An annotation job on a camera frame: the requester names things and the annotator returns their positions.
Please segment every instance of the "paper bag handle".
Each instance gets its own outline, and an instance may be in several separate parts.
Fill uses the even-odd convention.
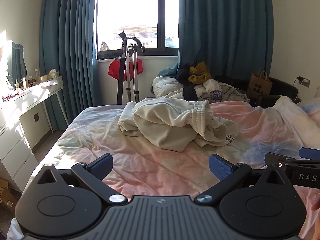
[[[265,75],[264,75],[264,76],[266,77],[266,79],[265,79],[265,80],[267,80],[267,78],[268,78],[268,73],[267,73],[267,72],[265,72],[265,71],[262,71],[262,72],[261,72],[261,74],[260,74],[260,78],[261,78],[262,73],[265,73]]]

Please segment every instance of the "tie-dye bedding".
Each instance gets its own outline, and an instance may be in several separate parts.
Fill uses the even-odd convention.
[[[70,124],[31,179],[46,163],[67,169],[77,162],[90,163],[105,153],[111,153],[113,171],[103,182],[127,197],[195,197],[218,182],[208,168],[211,154],[217,153],[232,163],[245,162],[260,169],[265,166],[267,152],[299,158],[301,147],[320,149],[320,128],[316,123],[320,114],[314,114],[312,118],[306,114],[318,111],[320,103],[312,107],[301,103],[301,107],[287,97],[281,97],[274,107],[267,109],[253,108],[249,103],[240,101],[211,104],[215,116],[233,120],[239,125],[239,136],[223,147],[208,145],[200,148],[191,142],[181,153],[157,148],[144,137],[124,136],[117,126],[124,106],[88,108]],[[318,190],[296,189],[308,210],[300,233],[304,238],[318,215],[318,212],[311,211]]]

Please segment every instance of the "red garment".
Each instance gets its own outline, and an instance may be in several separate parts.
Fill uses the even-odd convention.
[[[137,58],[137,64],[138,64],[138,75],[140,75],[143,72],[142,60]],[[109,66],[108,75],[118,80],[119,79],[119,67],[120,67],[120,58],[115,58],[115,60]],[[132,60],[129,62],[129,70],[130,70],[130,80],[132,80],[133,79],[133,62],[132,62]],[[124,69],[124,80],[125,81],[127,80],[126,68]]]

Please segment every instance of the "window sill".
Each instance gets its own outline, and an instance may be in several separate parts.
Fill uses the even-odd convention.
[[[166,58],[176,58],[178,60],[178,56],[138,56],[140,59],[166,59]],[[112,62],[114,58],[108,59],[98,59],[98,63],[102,62]]]

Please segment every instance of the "bed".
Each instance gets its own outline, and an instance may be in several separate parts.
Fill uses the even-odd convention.
[[[69,169],[78,162],[90,163],[105,153],[113,156],[113,171],[103,180],[121,194],[191,195],[218,182],[209,171],[208,158],[218,154],[232,163],[245,162],[255,169],[265,167],[267,152],[299,158],[301,147],[320,149],[320,102],[302,102],[301,107],[281,97],[274,107],[253,108],[249,103],[233,101],[211,104],[215,116],[233,120],[240,134],[223,147],[200,148],[191,142],[181,153],[163,150],[144,137],[124,136],[117,121],[124,106],[99,106],[84,110],[34,170],[30,181],[46,163],[57,169]],[[296,189],[307,208],[307,219],[300,232],[307,236],[318,211],[311,206],[319,190]]]

